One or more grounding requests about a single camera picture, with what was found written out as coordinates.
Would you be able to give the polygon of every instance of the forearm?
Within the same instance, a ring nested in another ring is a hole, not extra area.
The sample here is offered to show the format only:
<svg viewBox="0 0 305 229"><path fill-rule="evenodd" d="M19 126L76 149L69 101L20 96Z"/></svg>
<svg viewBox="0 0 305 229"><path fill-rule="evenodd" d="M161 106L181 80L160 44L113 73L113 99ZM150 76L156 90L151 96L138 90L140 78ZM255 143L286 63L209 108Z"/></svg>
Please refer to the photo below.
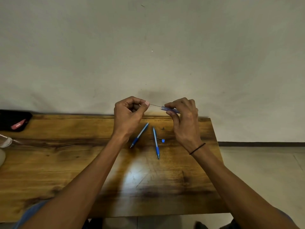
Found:
<svg viewBox="0 0 305 229"><path fill-rule="evenodd" d="M123 138L113 136L100 154L21 228L82 228L123 145Z"/></svg>
<svg viewBox="0 0 305 229"><path fill-rule="evenodd" d="M242 228L298 228L227 169L207 146L196 151L193 157L204 169Z"/></svg>

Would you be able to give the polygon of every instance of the small blue object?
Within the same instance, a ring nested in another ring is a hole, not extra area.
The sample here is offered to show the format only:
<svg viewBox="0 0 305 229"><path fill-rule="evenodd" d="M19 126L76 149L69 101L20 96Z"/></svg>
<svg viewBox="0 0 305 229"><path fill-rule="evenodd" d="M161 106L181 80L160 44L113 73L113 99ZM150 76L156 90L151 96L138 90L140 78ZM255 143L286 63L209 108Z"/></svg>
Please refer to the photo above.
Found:
<svg viewBox="0 0 305 229"><path fill-rule="evenodd" d="M154 127L152 128L152 130L153 130L153 135L154 135L154 137L155 137L157 157L158 157L158 160L160 160L160 152L159 152L159 147L158 147L158 143L157 143L156 131L155 131L155 128L154 128Z"/></svg>
<svg viewBox="0 0 305 229"><path fill-rule="evenodd" d="M139 135L134 139L134 141L132 142L132 145L130 146L130 148L132 148L135 143L138 141L139 137L141 136L142 132L144 132L144 130L147 128L147 126L149 125L149 123L147 123L144 128L142 129L142 131L139 133Z"/></svg>
<svg viewBox="0 0 305 229"><path fill-rule="evenodd" d="M180 112L179 112L177 109L175 109L175 108L167 108L167 107L162 106L162 107L161 107L161 110L164 110L164 111L172 111L172 112L175 112L175 113L179 113L179 114L180 114Z"/></svg>

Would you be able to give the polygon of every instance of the black pouch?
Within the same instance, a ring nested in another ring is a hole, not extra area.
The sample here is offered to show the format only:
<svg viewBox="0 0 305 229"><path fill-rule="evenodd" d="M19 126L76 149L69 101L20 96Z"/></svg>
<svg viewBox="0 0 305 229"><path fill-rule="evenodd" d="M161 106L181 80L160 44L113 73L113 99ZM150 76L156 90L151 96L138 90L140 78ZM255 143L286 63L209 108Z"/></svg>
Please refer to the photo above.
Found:
<svg viewBox="0 0 305 229"><path fill-rule="evenodd" d="M21 132L32 116L29 112L0 110L0 131Z"/></svg>

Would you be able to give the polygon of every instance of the tabletop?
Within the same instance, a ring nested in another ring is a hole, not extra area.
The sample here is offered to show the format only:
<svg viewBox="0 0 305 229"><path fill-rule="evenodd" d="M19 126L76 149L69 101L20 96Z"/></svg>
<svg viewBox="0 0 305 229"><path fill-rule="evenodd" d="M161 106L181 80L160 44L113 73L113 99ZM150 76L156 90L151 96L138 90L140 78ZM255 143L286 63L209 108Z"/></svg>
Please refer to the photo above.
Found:
<svg viewBox="0 0 305 229"><path fill-rule="evenodd" d="M148 129L130 149L147 122ZM202 141L222 161L211 119L199 118L199 127ZM113 116L38 114L22 132L0 132L19 143L4 149L0 222L17 221L33 204L55 196L97 156L112 130ZM88 217L223 212L228 209L211 181L175 140L172 119L144 117L120 151Z"/></svg>

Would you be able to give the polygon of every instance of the black hair tie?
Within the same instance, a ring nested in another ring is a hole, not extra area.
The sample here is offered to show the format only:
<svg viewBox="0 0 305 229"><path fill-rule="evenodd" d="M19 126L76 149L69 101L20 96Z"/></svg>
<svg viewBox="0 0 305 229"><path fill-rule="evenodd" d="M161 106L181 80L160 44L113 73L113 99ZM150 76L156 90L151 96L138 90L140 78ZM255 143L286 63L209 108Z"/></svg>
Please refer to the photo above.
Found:
<svg viewBox="0 0 305 229"><path fill-rule="evenodd" d="M200 149L202 146L204 146L205 143L203 143L202 145L200 145L197 149L195 149L193 152L190 153L190 155L192 155L192 153L194 153L195 151L197 151L198 149Z"/></svg>

